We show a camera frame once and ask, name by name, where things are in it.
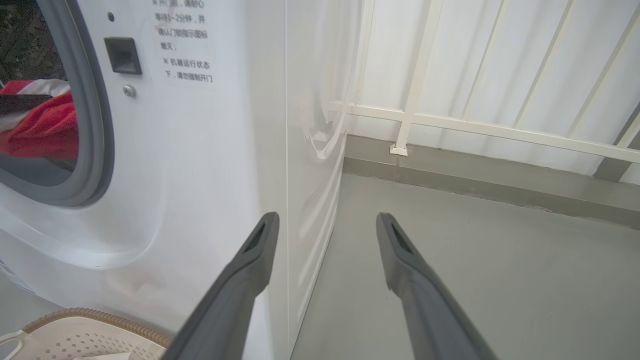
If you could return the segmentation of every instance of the warning sticker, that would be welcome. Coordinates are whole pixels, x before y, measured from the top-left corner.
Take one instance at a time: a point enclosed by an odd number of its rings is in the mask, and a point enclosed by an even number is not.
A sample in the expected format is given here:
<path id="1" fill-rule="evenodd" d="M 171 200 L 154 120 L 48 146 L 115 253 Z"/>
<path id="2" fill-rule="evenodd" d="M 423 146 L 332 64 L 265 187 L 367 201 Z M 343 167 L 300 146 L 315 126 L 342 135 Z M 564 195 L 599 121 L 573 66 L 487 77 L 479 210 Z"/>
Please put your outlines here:
<path id="1" fill-rule="evenodd" d="M 177 85 L 213 83 L 204 0 L 147 0 L 154 19 L 157 69 Z"/>

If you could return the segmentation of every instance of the white railing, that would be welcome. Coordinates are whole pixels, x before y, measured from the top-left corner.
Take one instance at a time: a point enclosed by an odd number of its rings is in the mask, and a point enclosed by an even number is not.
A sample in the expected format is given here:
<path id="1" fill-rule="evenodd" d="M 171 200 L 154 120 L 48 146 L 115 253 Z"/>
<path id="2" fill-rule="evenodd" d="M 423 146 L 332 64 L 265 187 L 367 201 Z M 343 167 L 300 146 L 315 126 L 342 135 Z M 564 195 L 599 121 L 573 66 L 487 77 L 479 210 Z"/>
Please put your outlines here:
<path id="1" fill-rule="evenodd" d="M 520 140 L 523 142 L 536 143 L 541 145 L 547 145 L 551 147 L 557 147 L 560 149 L 568 149 L 573 151 L 584 152 L 587 154 L 594 154 L 599 156 L 605 156 L 608 158 L 614 158 L 619 160 L 630 161 L 633 163 L 640 163 L 640 151 L 636 151 L 633 149 L 628 149 L 627 147 L 633 140 L 633 138 L 640 131 L 640 116 L 636 117 L 630 127 L 628 127 L 626 133 L 622 136 L 621 140 L 617 145 L 611 145 L 602 142 L 593 142 L 589 140 L 581 140 L 575 138 L 576 129 L 580 127 L 585 119 L 585 112 L 591 106 L 592 100 L 600 89 L 600 85 L 602 84 L 603 79 L 606 77 L 607 73 L 611 70 L 612 66 L 616 64 L 616 57 L 620 50 L 623 49 L 627 45 L 627 38 L 629 33 L 633 30 L 634 27 L 638 26 L 638 17 L 640 15 L 640 4 L 636 7 L 631 19 L 626 25 L 622 35 L 620 36 L 616 46 L 612 50 L 605 66 L 601 70 L 597 80 L 591 87 L 584 103 L 580 107 L 576 117 L 574 118 L 571 126 L 569 128 L 568 134 L 566 136 L 552 134 L 552 133 L 544 133 L 539 131 L 532 131 L 528 129 L 523 129 L 522 127 L 522 119 L 524 115 L 529 111 L 529 106 L 531 105 L 531 98 L 535 94 L 538 82 L 540 80 L 541 75 L 544 73 L 545 66 L 547 65 L 548 59 L 553 55 L 554 49 L 557 48 L 556 40 L 559 35 L 563 31 L 564 22 L 572 12 L 573 0 L 568 0 L 567 4 L 564 8 L 560 21 L 557 25 L 557 28 L 553 34 L 553 37 L 548 45 L 548 48 L 545 52 L 545 55 L 538 67 L 536 75 L 529 87 L 529 91 L 522 103 L 520 111 L 518 115 L 513 120 L 511 126 L 502 126 L 498 124 L 492 124 L 487 122 L 476 122 L 473 120 L 468 120 L 467 115 L 467 106 L 469 100 L 473 97 L 474 92 L 478 91 L 476 88 L 476 83 L 478 78 L 484 71 L 484 59 L 489 48 L 492 46 L 492 40 L 495 33 L 495 29 L 497 24 L 500 21 L 500 17 L 503 16 L 504 3 L 508 0 L 502 0 L 500 2 L 500 6 L 497 12 L 497 16 L 493 22 L 493 27 L 489 36 L 489 40 L 487 42 L 486 48 L 484 49 L 480 66 L 473 80 L 470 94 L 465 103 L 465 107 L 463 110 L 462 119 L 457 119 L 454 117 L 446 117 L 440 115 L 432 115 L 426 113 L 418 113 L 418 100 L 420 97 L 420 93 L 422 92 L 422 85 L 424 82 L 424 77 L 427 69 L 427 65 L 429 63 L 429 55 L 431 54 L 431 48 L 433 45 L 433 41 L 436 34 L 436 29 L 438 27 L 438 21 L 440 18 L 440 11 L 442 9 L 442 3 L 444 0 L 431 0 L 429 6 L 425 6 L 423 11 L 426 19 L 424 22 L 424 31 L 422 32 L 422 36 L 418 37 L 416 46 L 419 46 L 419 50 L 416 52 L 417 54 L 412 59 L 413 76 L 410 80 L 409 91 L 404 102 L 403 110 L 396 109 L 388 109 L 388 108 L 380 108 L 375 106 L 368 106 L 361 104 L 362 92 L 364 86 L 364 69 L 367 61 L 367 53 L 369 50 L 369 39 L 371 37 L 371 28 L 373 22 L 373 12 L 374 12 L 374 0 L 367 1 L 364 7 L 364 19 L 362 21 L 362 30 L 361 30 L 361 50 L 360 50 L 360 64 L 359 64 L 359 78 L 358 78 L 358 89 L 355 94 L 354 103 L 348 104 L 347 111 L 352 115 L 359 115 L 365 117 L 372 117 L 378 119 L 387 119 L 394 120 L 401 123 L 400 130 L 397 135 L 397 140 L 393 146 L 391 146 L 390 152 L 392 154 L 404 155 L 407 156 L 406 143 L 409 137 L 409 132 L 412 124 L 416 125 L 425 125 L 425 126 L 433 126 L 439 127 L 442 129 L 451 129 L 464 131 L 468 133 L 476 133 L 482 135 L 496 136 L 500 138 L 507 138 L 513 140 Z M 339 101 L 332 101 L 329 104 L 329 109 L 334 111 L 342 111 L 343 104 Z"/>

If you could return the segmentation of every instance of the screw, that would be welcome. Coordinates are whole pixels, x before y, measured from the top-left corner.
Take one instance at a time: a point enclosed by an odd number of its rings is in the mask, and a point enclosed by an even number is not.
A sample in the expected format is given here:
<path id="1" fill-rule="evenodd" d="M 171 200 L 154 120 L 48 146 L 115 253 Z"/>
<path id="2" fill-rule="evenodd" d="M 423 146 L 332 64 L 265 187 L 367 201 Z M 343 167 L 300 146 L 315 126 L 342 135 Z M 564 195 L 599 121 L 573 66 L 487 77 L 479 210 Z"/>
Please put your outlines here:
<path id="1" fill-rule="evenodd" d="M 122 91 L 128 97 L 136 97 L 136 88 L 134 88 L 131 84 L 126 84 L 125 86 L 123 86 Z"/>

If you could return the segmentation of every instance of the white panel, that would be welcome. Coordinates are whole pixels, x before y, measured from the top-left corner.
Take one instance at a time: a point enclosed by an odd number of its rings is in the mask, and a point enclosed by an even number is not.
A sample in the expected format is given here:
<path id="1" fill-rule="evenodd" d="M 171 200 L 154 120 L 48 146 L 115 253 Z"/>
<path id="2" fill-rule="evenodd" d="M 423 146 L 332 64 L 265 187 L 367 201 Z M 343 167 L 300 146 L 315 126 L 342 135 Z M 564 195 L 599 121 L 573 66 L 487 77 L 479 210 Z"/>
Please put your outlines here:
<path id="1" fill-rule="evenodd" d="M 582 125 L 582 122 L 584 120 L 584 113 L 591 106 L 591 102 L 594 96 L 600 91 L 600 85 L 602 84 L 602 81 L 604 80 L 604 78 L 608 75 L 609 70 L 611 69 L 612 66 L 614 66 L 614 64 L 616 64 L 616 60 L 618 58 L 618 54 L 620 53 L 620 50 L 627 46 L 628 35 L 636 26 L 638 15 L 640 15 L 640 6 L 636 7 L 636 10 L 631 16 L 631 19 L 627 22 L 627 26 L 625 26 L 624 31 L 622 32 L 618 41 L 616 42 L 616 46 L 611 51 L 611 54 L 609 54 L 609 58 L 607 59 L 607 62 L 600 70 L 600 74 L 598 75 L 598 78 L 591 86 L 591 90 L 589 91 L 589 94 L 587 95 L 585 100 L 582 102 L 582 106 L 580 107 L 578 114 L 576 114 L 575 118 L 573 119 L 571 126 L 569 127 L 569 131 L 567 132 L 570 138 L 575 137 L 576 129 Z"/>
<path id="2" fill-rule="evenodd" d="M 620 141 L 616 144 L 617 147 L 629 147 L 640 131 L 640 112 L 636 113 L 635 117 L 633 119 L 630 118 L 630 120 L 631 123 L 628 128 L 626 128 L 625 133 L 620 138 Z"/>
<path id="3" fill-rule="evenodd" d="M 480 154 L 489 137 L 463 131 L 443 130 L 438 139 L 438 148 Z"/>
<path id="4" fill-rule="evenodd" d="M 370 108 L 367 106 L 349 106 L 349 112 L 354 115 L 375 116 L 381 119 L 389 119 L 395 116 L 396 111 L 384 110 L 381 108 Z M 515 129 L 512 127 L 487 124 L 485 122 L 474 122 L 456 119 L 452 117 L 442 117 L 429 114 L 415 114 L 412 118 L 414 124 L 423 126 L 435 126 L 443 129 L 452 129 L 474 134 L 498 136 L 500 138 L 520 140 L 523 142 L 535 143 L 557 147 L 560 149 L 571 149 L 573 151 L 585 152 L 587 154 L 597 154 L 619 160 L 640 163 L 640 151 L 607 145 L 604 143 L 588 142 L 585 140 L 570 139 L 564 136 L 540 133 L 537 131 Z"/>
<path id="5" fill-rule="evenodd" d="M 523 127 L 565 135 L 636 9 L 637 0 L 576 1 Z"/>
<path id="6" fill-rule="evenodd" d="M 640 185 L 640 164 L 631 164 L 620 179 L 620 182 Z"/>
<path id="7" fill-rule="evenodd" d="M 419 94 L 417 99 L 412 98 L 412 103 L 411 103 L 411 106 L 412 107 L 415 106 L 417 111 L 422 111 L 422 109 L 424 107 L 422 105 L 423 102 L 424 102 L 424 96 L 425 96 L 424 94 L 426 92 L 429 92 L 428 90 L 430 89 L 430 87 L 428 87 L 427 85 L 431 84 L 434 81 L 440 81 L 440 78 L 433 79 L 433 75 L 434 74 L 432 74 L 430 69 L 434 68 L 433 62 L 434 62 L 435 59 L 442 58 L 442 56 L 438 55 L 438 52 L 442 51 L 442 49 L 439 49 L 439 47 L 443 47 L 442 44 L 438 43 L 438 38 L 442 38 L 442 36 L 439 35 L 440 32 L 442 32 L 442 25 L 441 24 L 448 24 L 449 23 L 449 19 L 443 18 L 443 16 L 449 16 L 450 17 L 451 14 L 454 13 L 450 9 L 452 7 L 455 7 L 455 6 L 451 6 L 449 4 L 455 4 L 455 1 L 444 1 L 442 3 L 442 5 L 441 5 L 442 8 L 441 8 L 440 14 L 439 14 L 439 16 L 437 18 L 438 19 L 438 26 L 436 27 L 435 36 L 434 36 L 434 39 L 433 39 L 433 43 L 431 45 L 431 50 L 429 52 L 429 57 L 427 59 L 421 60 L 421 61 L 424 61 L 426 63 L 426 64 L 422 64 L 423 66 L 427 65 L 426 70 L 424 72 L 424 79 L 422 81 L 422 91 L 420 92 L 420 94 Z M 452 51 L 455 51 L 456 47 L 455 46 L 451 46 L 451 48 L 452 48 Z M 415 49 L 414 52 L 415 52 L 416 55 L 418 55 L 418 49 Z M 414 75 L 412 81 L 419 81 L 419 79 L 416 79 L 416 77 Z M 445 103 L 443 97 L 438 98 L 438 99 L 434 99 L 434 101 L 437 102 L 440 105 L 439 110 L 441 110 L 442 108 L 444 108 L 447 105 Z M 416 143 L 416 144 L 425 145 L 425 146 L 435 146 L 435 140 L 438 139 L 438 137 L 440 136 L 441 132 L 442 132 L 441 129 L 437 129 L 437 128 L 433 128 L 433 127 L 411 126 L 410 127 L 410 131 L 409 131 L 409 135 L 408 135 L 408 139 L 409 138 L 411 139 L 410 140 L 411 143 Z"/>
<path id="8" fill-rule="evenodd" d="M 353 127 L 349 130 L 349 134 L 395 141 L 399 130 L 400 121 L 359 116 L 355 119 Z"/>
<path id="9" fill-rule="evenodd" d="M 416 36 L 422 34 L 422 0 L 376 0 L 362 103 L 401 109 L 411 77 Z"/>
<path id="10" fill-rule="evenodd" d="M 542 167 L 576 172 L 582 175 L 593 175 L 602 159 L 604 159 L 602 156 L 543 145 L 533 145 L 530 154 L 525 162 Z"/>
<path id="11" fill-rule="evenodd" d="M 362 12 L 362 29 L 360 30 L 360 53 L 358 54 L 358 88 L 356 90 L 355 103 L 362 103 L 362 92 L 364 90 L 364 72 L 367 68 L 367 56 L 369 55 L 369 42 L 371 41 L 371 26 L 373 24 L 373 13 L 376 7 L 376 0 L 364 0 Z"/>
<path id="12" fill-rule="evenodd" d="M 575 137 L 613 143 L 640 101 L 640 26 L 627 38 L 600 91 L 584 114 Z"/>

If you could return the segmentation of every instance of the basket rim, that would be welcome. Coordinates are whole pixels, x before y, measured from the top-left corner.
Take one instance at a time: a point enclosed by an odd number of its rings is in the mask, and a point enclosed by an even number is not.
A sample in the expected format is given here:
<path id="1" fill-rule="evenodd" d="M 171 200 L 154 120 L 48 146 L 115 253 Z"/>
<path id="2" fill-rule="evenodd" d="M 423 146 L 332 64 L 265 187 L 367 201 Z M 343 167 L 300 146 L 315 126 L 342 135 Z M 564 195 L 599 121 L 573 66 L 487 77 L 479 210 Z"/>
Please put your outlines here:
<path id="1" fill-rule="evenodd" d="M 127 320 L 125 318 L 121 318 L 109 313 L 104 313 L 102 311 L 87 309 L 85 307 L 73 307 L 70 309 L 55 311 L 29 323 L 27 326 L 22 328 L 22 331 L 26 332 L 27 334 L 31 334 L 33 331 L 47 325 L 48 323 L 54 322 L 59 319 L 71 318 L 75 316 L 89 318 L 119 327 L 123 330 L 132 332 L 138 336 L 141 336 L 142 338 L 152 341 L 165 349 L 169 347 L 169 344 L 171 343 L 171 337 L 165 334 L 161 334 L 160 332 L 149 329 L 148 327 L 142 326 L 131 320 Z"/>

